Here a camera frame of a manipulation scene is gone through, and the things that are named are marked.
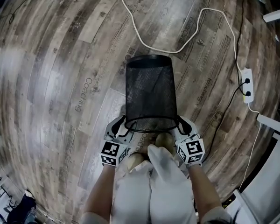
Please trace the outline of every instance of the black cable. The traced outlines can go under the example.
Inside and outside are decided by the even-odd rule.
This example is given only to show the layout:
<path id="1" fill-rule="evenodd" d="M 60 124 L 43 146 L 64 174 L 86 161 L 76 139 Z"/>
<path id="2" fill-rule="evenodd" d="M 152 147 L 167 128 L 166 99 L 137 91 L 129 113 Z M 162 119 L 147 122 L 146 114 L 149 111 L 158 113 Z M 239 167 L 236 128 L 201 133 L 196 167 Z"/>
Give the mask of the black cable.
<path id="1" fill-rule="evenodd" d="M 4 17 L 7 17 L 7 16 L 9 16 L 9 15 L 11 15 L 11 17 L 10 17 L 10 19 L 9 19 L 9 24 L 11 24 L 12 22 L 13 22 L 13 20 L 14 20 L 14 14 L 16 13 L 16 11 L 24 4 L 24 2 L 26 2 L 27 0 L 24 0 L 15 10 L 14 10 L 14 12 L 13 13 L 9 13 L 9 14 L 7 14 L 7 15 L 4 15 L 4 16 L 2 16 L 2 17 L 0 17 L 0 20 L 2 19 L 2 18 L 4 18 Z"/>
<path id="2" fill-rule="evenodd" d="M 210 150 L 209 150 L 208 154 L 206 155 L 206 157 L 204 158 L 204 160 L 202 161 L 202 163 L 204 163 L 204 161 L 205 161 L 205 160 L 209 157 L 209 155 L 210 155 L 211 148 L 213 147 L 213 144 L 214 144 L 214 141 L 215 141 L 215 137 L 216 137 L 217 131 L 219 130 L 219 128 L 220 128 L 220 126 L 221 126 L 221 124 L 222 124 L 222 122 L 223 122 L 224 116 L 225 116 L 225 114 L 226 114 L 226 112 L 227 112 L 227 110 L 228 110 L 228 108 L 229 108 L 229 106 L 230 106 L 230 104 L 231 104 L 231 102 L 232 102 L 232 100 L 233 100 L 233 98 L 234 98 L 236 92 L 237 92 L 238 89 L 240 89 L 240 87 L 241 87 L 243 84 L 245 84 L 245 83 L 246 83 L 246 81 L 245 81 L 244 83 L 240 84 L 240 85 L 237 87 L 237 89 L 233 92 L 232 97 L 231 97 L 231 99 L 230 99 L 230 101 L 229 101 L 229 103 L 228 103 L 228 105 L 227 105 L 227 107 L 226 107 L 226 109 L 225 109 L 225 111 L 224 111 L 224 113 L 223 113 L 223 116 L 222 116 L 222 118 L 221 118 L 221 121 L 220 121 L 219 125 L 218 125 L 217 128 L 216 128 L 215 134 L 214 134 L 213 139 L 212 139 L 211 144 L 210 144 Z"/>
<path id="3" fill-rule="evenodd" d="M 240 26 L 239 26 L 239 34 L 238 34 L 238 39 L 237 39 L 237 50 L 236 50 L 237 55 L 236 55 L 236 57 L 235 57 L 235 63 L 234 63 L 234 65 L 235 65 L 235 67 L 236 67 L 236 70 L 237 70 L 237 75 L 238 75 L 238 86 L 239 86 L 239 87 L 240 87 L 240 83 L 239 83 L 239 73 L 238 73 L 237 62 L 238 62 L 239 39 L 240 39 L 240 37 L 241 37 L 241 35 L 242 35 L 242 28 L 243 28 L 243 23 L 244 23 L 244 1 L 245 1 L 245 0 L 242 0 L 242 20 L 241 20 L 241 24 L 240 24 Z M 242 91 L 241 88 L 239 88 L 239 90 L 241 91 L 241 93 L 242 93 L 244 96 L 246 96 L 246 95 L 244 94 L 244 92 Z"/>

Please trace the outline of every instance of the wooden floor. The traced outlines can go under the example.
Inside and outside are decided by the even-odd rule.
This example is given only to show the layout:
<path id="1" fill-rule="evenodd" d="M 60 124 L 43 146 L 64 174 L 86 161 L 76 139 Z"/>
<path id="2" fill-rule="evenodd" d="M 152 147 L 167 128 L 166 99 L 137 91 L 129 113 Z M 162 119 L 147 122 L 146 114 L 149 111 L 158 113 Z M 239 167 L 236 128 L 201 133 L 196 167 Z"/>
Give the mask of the wooden floor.
<path id="1" fill-rule="evenodd" d="M 10 0 L 3 15 L 22 1 Z M 253 71 L 252 108 L 275 116 L 280 26 L 265 24 L 257 0 L 125 1 L 143 41 L 159 49 L 179 49 L 203 7 L 223 10 L 236 38 L 243 19 L 238 61 Z M 125 103 L 126 61 L 156 52 L 140 43 L 120 0 L 28 0 L 12 24 L 9 17 L 0 21 L 0 170 L 52 217 L 78 222 L 102 169 L 98 152 L 106 125 Z M 169 55 L 178 114 L 195 122 L 206 150 L 238 86 L 232 43 L 222 15 L 207 11 L 197 36 Z M 222 200 L 243 179 L 259 127 L 255 118 L 238 92 L 203 166 Z M 263 128 L 248 173 L 269 140 Z"/>

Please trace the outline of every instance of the clothing item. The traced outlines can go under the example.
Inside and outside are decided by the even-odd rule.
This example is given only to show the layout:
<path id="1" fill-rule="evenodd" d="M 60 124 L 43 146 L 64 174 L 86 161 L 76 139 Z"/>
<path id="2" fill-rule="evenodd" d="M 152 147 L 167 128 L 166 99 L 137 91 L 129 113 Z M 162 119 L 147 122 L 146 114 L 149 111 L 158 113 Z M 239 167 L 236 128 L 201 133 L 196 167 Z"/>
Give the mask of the clothing item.
<path id="1" fill-rule="evenodd" d="M 35 199 L 24 194 L 20 204 L 8 214 L 7 223 L 24 223 L 29 212 L 35 205 Z"/>
<path id="2" fill-rule="evenodd" d="M 164 147 L 148 146 L 151 162 L 143 161 L 121 180 L 112 206 L 114 224 L 196 224 L 191 182 L 177 167 Z M 230 220 L 219 207 L 209 211 L 202 223 L 214 219 Z M 84 213 L 81 224 L 105 224 L 94 213 Z"/>

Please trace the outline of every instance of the electrical cord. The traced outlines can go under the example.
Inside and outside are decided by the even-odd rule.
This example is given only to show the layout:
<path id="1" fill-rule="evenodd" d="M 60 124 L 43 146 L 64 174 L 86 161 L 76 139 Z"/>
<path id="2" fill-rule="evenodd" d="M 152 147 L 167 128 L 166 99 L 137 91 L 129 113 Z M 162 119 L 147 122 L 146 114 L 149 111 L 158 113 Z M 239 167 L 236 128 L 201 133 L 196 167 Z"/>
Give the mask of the electrical cord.
<path id="1" fill-rule="evenodd" d="M 258 114 L 260 114 L 257 110 L 253 110 L 253 109 L 250 108 L 250 103 L 248 103 L 248 108 L 249 108 L 249 110 L 252 111 L 253 113 L 258 113 Z"/>
<path id="2" fill-rule="evenodd" d="M 160 51 L 160 52 L 170 53 L 170 54 L 176 54 L 176 53 L 181 52 L 181 51 L 185 48 L 185 46 L 192 40 L 192 38 L 197 34 L 198 29 L 199 29 L 200 17 L 201 17 L 201 14 L 202 14 L 202 12 L 203 12 L 204 10 L 210 10 L 210 11 L 215 11 L 215 12 L 221 13 L 221 14 L 224 16 L 224 18 L 225 18 L 225 20 L 226 20 L 226 22 L 227 22 L 227 25 L 228 25 L 228 27 L 229 27 L 231 33 L 232 33 L 232 36 L 233 36 L 233 51 L 234 51 L 234 57 L 235 57 L 235 60 L 236 60 L 237 69 L 239 70 L 239 72 L 241 72 L 241 69 L 240 69 L 240 67 L 239 67 L 239 65 L 238 65 L 238 61 L 237 61 L 237 53 L 236 53 L 236 46 L 235 46 L 235 40 L 236 40 L 236 39 L 235 39 L 235 35 L 234 35 L 234 32 L 233 32 L 233 30 L 232 30 L 232 28 L 231 28 L 231 25 L 229 24 L 229 22 L 228 22 L 228 20 L 227 20 L 227 17 L 226 17 L 226 15 L 225 15 L 224 12 L 222 12 L 222 11 L 220 11 L 220 10 L 217 10 L 217 9 L 213 9 L 213 8 L 202 8 L 202 9 L 200 10 L 200 13 L 199 13 L 199 16 L 198 16 L 198 19 L 197 19 L 196 31 L 193 33 L 193 35 L 184 43 L 184 45 L 183 45 L 179 50 L 177 50 L 177 51 L 168 51 L 168 50 L 162 50 L 162 49 L 153 48 L 153 47 L 151 47 L 151 46 L 146 45 L 146 44 L 143 42 L 142 38 L 140 37 L 139 31 L 138 31 L 138 29 L 137 29 L 137 27 L 136 27 L 133 14 L 131 13 L 131 11 L 129 10 L 129 8 L 127 7 L 125 1 L 124 1 L 124 0 L 121 0 L 121 1 L 122 1 L 122 4 L 124 5 L 124 7 L 126 8 L 126 10 L 128 11 L 128 13 L 129 13 L 130 16 L 131 16 L 134 29 L 135 29 L 136 34 L 137 34 L 137 36 L 138 36 L 140 42 L 142 43 L 142 45 L 144 45 L 145 47 L 147 47 L 147 48 L 149 48 L 149 49 L 155 50 L 155 51 Z"/>
<path id="3" fill-rule="evenodd" d="M 2 18 L 5 18 L 5 17 L 7 17 L 7 16 L 9 16 L 9 15 L 11 15 L 11 17 L 10 17 L 10 19 L 9 19 L 9 24 L 11 24 L 12 22 L 13 22 L 13 20 L 14 20 L 14 15 L 15 15 L 15 13 L 16 13 L 16 11 L 24 4 L 24 2 L 26 2 L 27 0 L 24 0 L 15 10 L 14 10 L 14 12 L 13 13 L 9 13 L 9 14 L 7 14 L 7 15 L 4 15 L 4 16 L 2 16 L 2 17 L 0 17 L 0 20 L 2 19 Z"/>
<path id="4" fill-rule="evenodd" d="M 233 92 L 232 97 L 231 97 L 231 99 L 230 99 L 230 101 L 229 101 L 229 103 L 228 103 L 228 105 L 227 105 L 227 107 L 226 107 L 226 109 L 225 109 L 225 111 L 224 111 L 224 113 L 223 113 L 223 116 L 222 116 L 222 118 L 221 118 L 221 120 L 220 120 L 220 123 L 219 123 L 219 125 L 216 127 L 215 134 L 214 134 L 213 139 L 212 139 L 211 144 L 210 144 L 210 150 L 209 150 L 208 154 L 206 155 L 206 157 L 204 158 L 204 160 L 202 161 L 202 163 L 204 163 L 205 160 L 207 160 L 207 158 L 209 157 L 209 155 L 210 155 L 210 153 L 211 153 L 211 149 L 212 149 L 212 147 L 213 147 L 216 134 L 217 134 L 217 132 L 218 132 L 218 130 L 219 130 L 219 128 L 220 128 L 222 122 L 223 122 L 223 119 L 224 119 L 224 117 L 225 117 L 225 114 L 226 114 L 226 112 L 227 112 L 227 110 L 228 110 L 228 108 L 229 108 L 229 106 L 230 106 L 230 104 L 231 104 L 231 102 L 232 102 L 232 100 L 233 100 L 233 98 L 234 98 L 236 92 L 237 92 L 238 89 L 239 89 L 243 84 L 245 84 L 245 83 L 246 83 L 246 80 L 245 80 L 244 83 L 240 84 L 240 85 L 237 87 L 237 89 Z"/>
<path id="5" fill-rule="evenodd" d="M 239 40 L 240 40 L 240 37 L 242 35 L 242 28 L 243 28 L 243 24 L 244 24 L 244 1 L 245 0 L 242 0 L 242 19 L 241 19 L 241 24 L 239 26 L 239 34 L 238 34 L 238 39 L 237 39 L 237 48 L 236 48 L 236 51 L 237 51 L 237 54 L 236 54 L 236 57 L 235 57 L 235 64 L 237 64 L 238 62 L 238 51 L 239 51 Z M 237 75 L 238 75 L 238 85 L 240 85 L 240 82 L 239 82 L 239 73 L 238 73 L 238 69 L 237 69 Z"/>
<path id="6" fill-rule="evenodd" d="M 262 125 L 262 124 L 260 123 L 259 129 L 258 129 L 258 132 L 257 132 L 257 135 L 256 135 L 256 137 L 255 137 L 255 140 L 254 140 L 254 143 L 253 143 L 253 146 L 252 146 L 252 150 L 251 150 L 250 158 L 249 158 L 248 165 L 247 165 L 247 168 L 246 168 L 246 171 L 245 171 L 245 175 L 244 175 L 244 178 L 243 178 L 243 181 L 242 181 L 241 185 L 239 186 L 239 190 L 241 189 L 241 187 L 242 187 L 242 185 L 243 185 L 243 183 L 244 183 L 244 181 L 245 181 L 246 174 L 247 174 L 247 171 L 248 171 L 248 168 L 249 168 L 249 165 L 250 165 L 250 161 L 251 161 L 253 149 L 254 149 L 254 146 L 255 146 L 257 137 L 258 137 L 258 135 L 259 135 L 260 129 L 261 129 L 261 125 Z"/>

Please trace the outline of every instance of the sleeve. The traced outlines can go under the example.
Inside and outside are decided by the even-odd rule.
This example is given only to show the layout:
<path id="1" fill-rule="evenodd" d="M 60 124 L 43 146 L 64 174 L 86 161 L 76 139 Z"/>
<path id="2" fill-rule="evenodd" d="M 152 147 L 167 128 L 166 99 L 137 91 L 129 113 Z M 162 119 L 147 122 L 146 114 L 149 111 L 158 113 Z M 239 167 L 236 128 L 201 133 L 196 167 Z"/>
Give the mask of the sleeve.
<path id="1" fill-rule="evenodd" d="M 207 224 L 209 221 L 214 220 L 224 220 L 230 222 L 232 220 L 231 216 L 224 210 L 223 207 L 215 207 L 209 210 L 201 220 L 202 224 Z"/>
<path id="2" fill-rule="evenodd" d="M 109 222 L 107 222 L 98 214 L 86 212 L 82 215 L 80 224 L 109 224 Z"/>

